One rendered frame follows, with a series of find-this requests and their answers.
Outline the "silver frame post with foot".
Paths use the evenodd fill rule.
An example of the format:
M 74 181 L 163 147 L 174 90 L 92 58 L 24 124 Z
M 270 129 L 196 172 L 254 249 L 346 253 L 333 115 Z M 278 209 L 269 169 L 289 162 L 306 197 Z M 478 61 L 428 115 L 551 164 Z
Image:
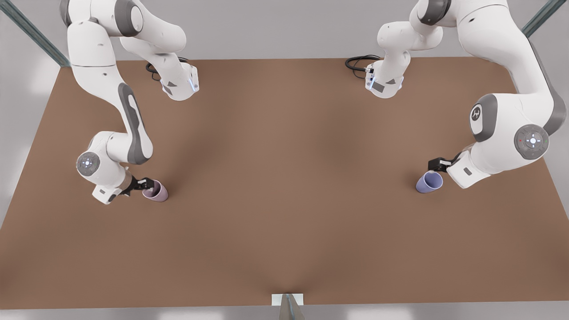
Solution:
M 272 306 L 279 306 L 279 320 L 305 320 L 300 306 L 304 305 L 304 294 L 272 294 Z

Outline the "pink cup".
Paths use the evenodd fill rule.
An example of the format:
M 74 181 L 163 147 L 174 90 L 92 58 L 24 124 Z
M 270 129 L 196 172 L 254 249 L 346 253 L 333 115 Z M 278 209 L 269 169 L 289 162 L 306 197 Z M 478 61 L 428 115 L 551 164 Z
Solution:
M 152 180 L 152 187 L 148 185 L 147 189 L 142 190 L 142 194 L 154 202 L 164 202 L 168 199 L 168 191 L 158 180 Z

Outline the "purple cup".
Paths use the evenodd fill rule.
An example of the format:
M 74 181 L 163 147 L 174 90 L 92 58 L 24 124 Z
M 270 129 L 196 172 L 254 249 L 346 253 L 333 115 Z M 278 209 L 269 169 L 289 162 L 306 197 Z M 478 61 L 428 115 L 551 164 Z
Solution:
M 419 178 L 415 185 L 415 189 L 422 194 L 426 194 L 441 188 L 441 186 L 443 186 L 443 182 L 443 177 L 439 172 L 428 171 Z

